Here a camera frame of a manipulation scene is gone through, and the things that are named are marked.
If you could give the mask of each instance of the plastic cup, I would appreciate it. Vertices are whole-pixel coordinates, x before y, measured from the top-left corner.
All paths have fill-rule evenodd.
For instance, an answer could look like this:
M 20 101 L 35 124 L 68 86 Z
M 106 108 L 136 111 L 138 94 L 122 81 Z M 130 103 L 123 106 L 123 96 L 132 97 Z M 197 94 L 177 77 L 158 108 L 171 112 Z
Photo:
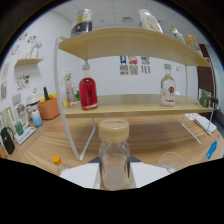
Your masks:
M 15 126 L 16 131 L 17 131 L 17 133 L 18 133 L 19 136 L 22 135 L 22 134 L 24 133 L 24 131 L 23 131 L 23 127 L 22 127 L 20 121 L 17 122 L 14 126 Z
M 157 165 L 166 168 L 169 173 L 174 173 L 185 166 L 184 158 L 175 152 L 168 152 L 160 156 Z

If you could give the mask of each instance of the green plant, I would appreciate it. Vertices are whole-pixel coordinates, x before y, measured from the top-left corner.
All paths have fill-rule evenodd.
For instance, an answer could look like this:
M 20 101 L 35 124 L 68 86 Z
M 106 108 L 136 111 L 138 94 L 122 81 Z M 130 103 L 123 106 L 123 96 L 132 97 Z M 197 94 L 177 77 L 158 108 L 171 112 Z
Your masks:
M 49 96 L 48 96 L 48 92 L 47 92 L 47 88 L 44 87 L 44 97 L 45 97 L 45 100 L 50 100 Z
M 209 93 L 205 90 L 202 90 L 201 91 L 201 98 L 199 99 L 200 105 L 208 108 L 210 100 L 211 100 L 211 96 L 209 95 Z
M 78 90 L 76 90 L 76 94 L 74 95 L 74 97 L 77 101 L 80 101 L 80 96 L 79 96 L 79 91 Z

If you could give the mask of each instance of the wall shelf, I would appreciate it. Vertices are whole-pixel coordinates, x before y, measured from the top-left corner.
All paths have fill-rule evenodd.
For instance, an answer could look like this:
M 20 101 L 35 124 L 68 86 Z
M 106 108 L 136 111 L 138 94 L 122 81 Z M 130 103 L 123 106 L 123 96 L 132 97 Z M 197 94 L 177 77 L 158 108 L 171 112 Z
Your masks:
M 189 45 L 167 34 L 140 28 L 94 30 L 64 39 L 59 49 L 83 60 L 135 55 L 162 58 L 186 66 L 210 67 L 210 63 Z
M 43 58 L 20 58 L 16 62 L 15 66 L 38 64 L 39 62 L 43 60 L 44 60 Z

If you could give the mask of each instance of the red bottle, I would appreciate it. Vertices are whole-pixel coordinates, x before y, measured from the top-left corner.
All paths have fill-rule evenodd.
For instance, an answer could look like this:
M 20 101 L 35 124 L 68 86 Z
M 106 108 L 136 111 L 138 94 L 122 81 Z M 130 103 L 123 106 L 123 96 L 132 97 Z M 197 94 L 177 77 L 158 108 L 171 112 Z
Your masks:
M 79 83 L 80 103 L 83 110 L 92 110 L 98 107 L 96 83 L 90 78 L 90 66 L 86 64 L 82 66 L 83 79 Z

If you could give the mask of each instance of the white shelf leg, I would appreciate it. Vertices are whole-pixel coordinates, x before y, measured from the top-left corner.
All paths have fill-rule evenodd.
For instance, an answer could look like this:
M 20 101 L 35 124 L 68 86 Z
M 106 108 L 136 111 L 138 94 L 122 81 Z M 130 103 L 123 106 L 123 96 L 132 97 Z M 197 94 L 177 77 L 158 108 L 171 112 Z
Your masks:
M 205 58 L 205 59 L 207 59 L 208 60 L 208 62 L 210 63 L 210 65 L 211 65 L 211 70 L 212 70 L 212 79 L 213 79 L 213 89 L 214 89 L 214 93 L 216 93 L 216 89 L 215 89 L 215 80 L 214 80 L 214 70 L 213 70 L 213 65 L 212 65 L 212 61 L 209 59 L 209 58 Z M 206 136 L 207 136 L 207 134 L 208 134 L 208 130 L 209 130 L 209 127 L 210 127 L 210 124 L 211 124 L 211 120 L 212 120 L 212 116 L 213 116 L 213 111 L 214 111 L 214 103 L 213 103 L 213 105 L 212 105 L 212 113 L 211 113 L 211 116 L 210 116 L 210 120 L 209 120 L 209 124 L 208 124 L 208 127 L 207 127 L 207 130 L 206 130 L 206 132 L 205 132 L 205 135 L 204 135 L 204 138 L 203 138 L 203 141 L 202 142 L 204 142 L 205 141 L 205 138 L 206 138 Z M 181 122 L 181 124 L 192 134 L 192 136 L 199 142 L 199 144 L 202 144 L 202 142 L 200 142 L 199 141 L 199 139 L 184 125 L 184 117 L 185 117 L 185 114 L 183 115 L 183 118 L 182 118 L 182 122 Z
M 60 111 L 60 114 L 61 114 L 61 119 L 62 119 L 62 123 L 63 123 L 63 126 L 65 128 L 65 132 L 66 132 L 66 135 L 68 137 L 68 140 L 69 140 L 69 143 L 72 147 L 72 150 L 77 158 L 77 160 L 79 161 L 82 161 L 83 160 L 83 157 L 85 155 L 85 152 L 89 146 L 89 143 L 93 137 L 93 134 L 96 130 L 96 125 L 95 125 L 95 121 L 94 121 L 94 118 L 92 118 L 92 124 L 93 124 L 93 130 L 84 146 L 84 149 L 81 153 L 81 155 L 79 156 L 78 152 L 77 152 L 77 149 L 75 147 L 75 144 L 73 142 L 73 139 L 72 139 L 72 136 L 71 136 L 71 133 L 69 131 L 69 128 L 68 128 L 68 124 L 67 124 L 67 121 L 66 121 L 66 118 L 65 118 L 65 115 L 64 115 L 64 110 L 63 110 L 63 106 L 62 106 L 62 101 L 61 101 L 61 95 L 60 95 L 60 90 L 59 90 L 59 80 L 58 80 L 58 68 L 57 68 L 57 58 L 58 58 L 58 46 L 59 46 L 59 40 L 60 40 L 60 37 L 57 37 L 56 38 L 56 41 L 55 41 L 55 49 L 54 49 L 54 83 L 55 83 L 55 90 L 56 90 L 56 95 L 57 95 L 57 102 L 58 102 L 58 107 L 59 107 L 59 111 Z
M 182 118 L 182 122 L 181 124 L 191 133 L 191 135 L 198 141 L 198 143 L 201 145 L 202 143 L 199 141 L 199 139 L 196 137 L 196 135 L 194 135 L 194 133 L 189 129 L 187 128 L 185 125 L 184 125 L 184 117 L 185 117 L 185 114 L 183 115 L 183 118 Z
M 185 66 L 185 72 L 186 72 L 186 96 L 188 96 L 188 73 L 187 73 L 187 66 Z

